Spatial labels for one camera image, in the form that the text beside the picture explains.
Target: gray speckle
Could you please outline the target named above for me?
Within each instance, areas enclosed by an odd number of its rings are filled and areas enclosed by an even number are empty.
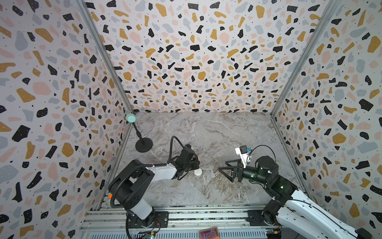
[[[119,22],[120,20],[114,16],[111,17],[111,20],[114,22],[114,23],[117,23]]]
[[[357,60],[356,71],[359,72],[359,73],[362,73],[364,69],[365,69],[365,61],[361,60],[361,59],[358,59]]]
[[[336,184],[337,184],[338,188],[341,191],[343,191],[343,192],[350,192],[350,189],[347,186],[343,185],[342,183],[337,182]]]
[[[208,41],[207,41],[207,39],[204,41],[204,43],[203,43],[203,47],[206,47],[206,46],[208,46],[209,45],[209,43],[208,43]]]
[[[68,8],[70,7],[70,0],[64,0],[64,7]]]
[[[364,27],[364,28],[360,28],[360,29],[356,29],[356,30],[353,30],[349,33],[349,35],[351,37],[354,37],[354,38],[357,38],[359,37],[364,31],[367,30],[367,27]]]
[[[139,52],[142,52],[142,51],[143,51],[142,48],[141,48],[140,46],[134,46],[134,48],[137,49],[137,51],[139,51]]]
[[[0,78],[0,86],[5,86],[5,82],[9,81],[8,78]]]
[[[247,24],[245,24],[244,27],[245,27],[245,30],[246,30],[247,32],[249,32],[249,31],[252,30],[252,28],[251,28],[250,26],[248,26]]]
[[[74,210],[74,215],[79,213],[84,208],[84,205],[85,203],[81,203],[80,205],[78,205],[76,209]]]
[[[155,29],[156,31],[159,31],[160,27],[159,27],[158,25],[156,25],[156,24],[154,24],[154,23],[151,23],[151,25],[152,25],[152,27],[154,27],[154,29]]]
[[[21,207],[18,206],[18,207],[13,211],[13,215],[14,215],[14,217],[16,217],[16,218],[19,218],[20,214],[21,214]]]
[[[172,50],[170,52],[170,56],[174,57],[174,59],[179,60],[180,54],[176,50]]]
[[[362,144],[357,146],[360,153],[367,153],[372,150],[376,150],[378,148],[378,145],[376,142],[366,142],[364,141]]]
[[[70,37],[70,40],[71,40],[72,42],[76,42],[76,43],[78,43],[78,44],[81,45],[81,43],[79,42],[79,40],[77,40],[77,36],[76,36],[76,35],[73,35],[73,34],[69,33],[69,37]]]
[[[339,101],[342,100],[344,97],[345,97],[345,93],[343,92],[343,89],[337,89],[337,90],[334,92],[334,99],[335,99],[335,101],[339,102]]]
[[[367,91],[365,89],[359,89],[357,90],[357,96],[362,97],[365,96]]]
[[[88,186],[92,185],[90,182],[86,181],[83,185],[82,188],[86,189]]]
[[[38,139],[36,139],[35,141],[43,142],[44,139],[45,139],[45,136],[39,135],[39,136],[38,136]]]
[[[191,31],[190,23],[187,18],[183,18],[183,25],[186,26],[189,31]]]
[[[84,84],[89,84],[91,82],[88,74],[81,75],[81,82]]]
[[[346,219],[345,215],[344,215],[342,212],[340,212],[340,218],[339,218],[339,220],[340,220],[341,222],[344,222],[344,223],[347,222],[347,219]]]
[[[334,206],[335,209],[338,209],[338,202],[337,202],[337,199],[334,200],[334,202],[333,202],[333,206]]]
[[[65,51],[62,48],[59,48],[56,53],[57,53],[57,55],[60,55],[60,56],[62,56],[64,58],[69,58],[70,57],[70,53]]]
[[[254,59],[254,60],[258,60],[260,58],[260,52],[258,51],[254,51],[252,54],[251,54],[251,57]]]
[[[17,50],[25,50],[28,47],[28,41],[22,31],[17,31],[15,47]]]
[[[281,32],[281,27],[283,26],[283,23],[280,20],[277,20],[275,26],[277,27],[278,32]]]
[[[137,68],[137,70],[142,70],[142,62],[140,60],[137,60],[135,67]]]
[[[56,90],[58,90],[58,81],[53,80],[53,82],[52,82],[52,86],[53,86]]]
[[[213,18],[208,18],[208,20],[210,21],[210,23],[215,23],[216,22],[215,19],[213,19]]]
[[[135,10],[136,11],[144,11],[145,10],[145,5],[146,5],[146,1],[145,0],[142,0],[140,1],[136,6],[135,6]]]
[[[41,19],[36,14],[32,15],[32,21],[34,21],[37,25],[41,25],[42,24]]]
[[[49,192],[51,186],[52,186],[52,184],[44,184],[40,189],[37,189],[37,190],[34,191],[33,193]]]
[[[53,232],[51,232],[49,229],[45,231],[44,233],[44,239],[52,239],[53,238]]]
[[[215,63],[214,63],[214,70],[219,70],[220,68],[220,61],[217,60]]]
[[[62,201],[58,201],[54,204],[54,209],[59,209],[62,205]]]
[[[58,104],[59,102],[60,102],[59,99],[53,98],[53,97],[48,100],[48,103],[51,103],[51,104]]]
[[[236,9],[235,9],[235,12],[236,13],[243,13],[246,9],[248,5],[248,2],[244,2],[243,4],[241,4],[240,6],[238,6]]]
[[[22,111],[24,112],[25,120],[28,121],[28,122],[33,122],[34,112],[33,111],[29,111],[27,109],[23,109]]]
[[[4,149],[7,146],[8,146],[8,139],[3,136],[0,136],[0,150]]]
[[[6,98],[5,98],[8,102],[13,102],[13,101],[15,101],[16,99],[13,97],[13,95],[9,95],[9,96],[7,96]]]
[[[367,210],[364,206],[361,208],[361,212],[362,212],[362,214],[365,215],[365,216],[367,216],[367,215],[370,214],[370,211]]]
[[[164,29],[166,29],[166,31],[167,31],[168,33],[174,33],[174,30],[172,29],[172,27],[170,26],[170,24],[165,23],[165,24],[163,24],[162,26],[163,26]]]
[[[264,30],[261,25],[256,25],[254,28],[256,29],[257,34],[261,35],[264,33]]]
[[[353,52],[351,52],[348,56],[348,62],[353,62],[354,60],[354,56],[353,56]]]
[[[71,121],[71,119],[69,118],[68,115],[64,115],[62,117],[62,120],[64,121],[64,126],[68,129],[68,130],[72,130],[74,128],[74,123]]]

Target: black cable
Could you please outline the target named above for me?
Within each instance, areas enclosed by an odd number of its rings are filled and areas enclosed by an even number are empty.
[[[252,150],[250,151],[250,153],[248,154],[248,156],[247,156],[247,164],[248,164],[248,159],[249,159],[249,156],[251,155],[251,153],[252,153],[257,147],[260,147],[260,146],[268,147],[268,148],[272,151],[272,153],[273,153],[273,157],[274,157],[274,161],[276,162],[276,155],[275,155],[275,152],[273,152],[273,150],[272,150],[268,145],[258,145],[258,146],[256,146],[254,149],[252,149]]]
[[[347,231],[345,228],[341,227],[341,225],[339,225],[338,223],[336,223],[333,219],[331,219],[328,215],[326,215],[324,212],[322,212],[321,210],[319,210],[317,207],[313,206],[312,204],[310,203],[307,203],[307,202],[304,202],[304,201],[301,201],[301,200],[297,200],[297,199],[289,199],[291,201],[298,201],[298,202],[302,202],[302,203],[305,203],[305,204],[308,204],[309,206],[315,208],[317,211],[319,211],[320,213],[322,213],[324,216],[326,216],[327,218],[329,218],[334,224],[336,224],[339,228],[341,228],[342,230],[344,231]]]
[[[183,144],[181,143],[181,141],[180,141],[176,136],[172,136],[172,137],[171,137],[171,140],[170,140],[170,154],[168,155],[167,163],[170,163],[170,161],[171,161],[172,144],[173,144],[174,139],[176,139],[176,140],[178,141],[178,143],[180,144],[180,146],[182,146],[182,148],[185,148],[185,147],[183,146]]]

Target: pink speckle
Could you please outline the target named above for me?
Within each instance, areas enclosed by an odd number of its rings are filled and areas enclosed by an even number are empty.
[[[55,162],[50,164],[50,167],[48,170],[48,177],[53,179],[54,181],[57,181],[58,179],[57,164]]]
[[[42,209],[47,209],[48,204],[49,204],[48,201],[44,202],[43,205],[41,205],[41,208],[42,208]]]
[[[174,16],[174,10],[172,9],[172,6],[168,8],[168,11],[170,12],[171,16]]]
[[[45,155],[45,150],[44,149],[39,149],[39,159],[42,159]]]
[[[7,52],[6,50],[3,50],[0,48],[0,55],[4,56],[5,58],[14,58],[15,56],[13,53]]]
[[[75,66],[78,65],[78,59],[70,59],[70,63],[74,64]]]
[[[49,86],[45,82],[41,81],[33,83],[33,92],[44,96],[48,96],[50,93],[52,93]]]
[[[67,60],[62,60],[61,64],[67,67],[68,66],[68,61]]]
[[[31,175],[33,174],[33,172],[29,172],[27,173],[24,177],[23,177],[23,180],[27,180]]]
[[[44,133],[46,133],[48,136],[53,137],[53,127],[52,124],[46,124],[44,128]]]
[[[328,60],[330,60],[330,52],[329,51],[325,51],[324,53],[322,53],[322,63],[326,63],[328,62]]]
[[[124,1],[122,1],[122,3],[123,3],[123,8],[130,13],[131,12],[130,8],[126,5]]]
[[[325,119],[324,121],[321,122],[322,126],[333,126],[334,123],[330,119]]]
[[[38,163],[38,164],[37,164],[37,167],[38,167],[39,169],[43,170],[43,169],[46,169],[48,166],[47,166],[47,164],[45,164],[45,163]]]
[[[53,27],[52,25],[49,25],[49,30],[50,30],[53,34],[55,34],[57,37],[60,36],[60,34],[56,31],[56,29],[54,29],[54,27]]]
[[[222,33],[220,34],[219,39],[222,41],[222,43],[227,44],[230,36],[227,33]]]
[[[230,6],[228,5],[228,3],[225,4],[225,12],[231,13]]]
[[[105,13],[105,7],[102,4],[99,4],[98,7],[102,13]]]
[[[0,162],[5,163],[8,158],[13,154],[13,152],[17,149],[17,147],[12,147],[8,149],[1,157]]]
[[[61,136],[61,141],[70,139],[70,135],[63,133]]]
[[[29,59],[32,59],[32,56],[29,52],[24,52],[24,58],[29,60]]]
[[[56,11],[56,13],[60,14],[61,13],[61,9],[57,6],[54,6],[54,10]]]

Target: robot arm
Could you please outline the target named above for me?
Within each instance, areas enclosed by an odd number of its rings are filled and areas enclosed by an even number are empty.
[[[243,158],[225,162],[227,167],[219,171],[231,182],[237,177],[241,182],[248,179],[251,183],[265,186],[272,200],[264,207],[264,222],[274,225],[278,222],[308,239],[371,239],[371,234],[363,228],[341,222],[308,198],[296,185],[278,174],[278,165],[269,156],[256,160],[255,167],[245,165]],[[223,170],[230,170],[230,175]]]

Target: wire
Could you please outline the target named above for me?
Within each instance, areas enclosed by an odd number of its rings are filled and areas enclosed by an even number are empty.
[[[252,183],[252,184],[259,184],[264,190],[265,190],[265,187],[262,185],[262,184],[260,184],[260,183],[258,183],[258,182],[254,182],[254,181],[252,181],[252,180],[248,180],[250,183]]]
[[[351,234],[348,230],[346,230],[345,228],[341,227],[341,225],[339,225],[338,223],[336,223],[333,219],[331,219],[328,215],[326,215],[324,212],[322,212],[321,210],[319,210],[317,207],[313,206],[312,204],[310,203],[307,203],[307,202],[304,202],[304,201],[301,201],[301,200],[297,200],[297,199],[289,199],[291,201],[298,201],[298,202],[302,202],[302,203],[305,203],[305,204],[308,204],[309,206],[315,208],[317,211],[319,211],[320,213],[322,213],[324,216],[326,216],[327,218],[329,218],[334,224],[336,224],[339,228],[341,228],[342,230],[344,231],[347,231],[350,235],[352,235],[353,237],[357,238],[356,236],[354,236],[353,234]]]
[[[182,148],[185,148],[183,146],[183,144],[181,143],[181,141],[176,137],[176,136],[172,136],[171,137],[171,140],[170,140],[170,154],[168,155],[168,160],[167,160],[167,163],[170,163],[171,161],[171,155],[172,155],[172,144],[174,142],[174,139],[176,139],[178,141],[178,143],[180,144],[180,146],[182,146]]]
[[[256,146],[254,149],[252,149],[252,150],[250,151],[250,153],[248,154],[248,156],[247,156],[247,164],[249,163],[249,162],[248,162],[248,159],[249,159],[249,156],[251,155],[251,153],[252,153],[257,147],[260,147],[260,146],[268,147],[268,148],[272,151],[272,153],[273,153],[273,157],[274,157],[274,161],[276,162],[276,155],[275,155],[275,152],[273,152],[273,150],[272,150],[268,145],[258,145],[258,146]]]

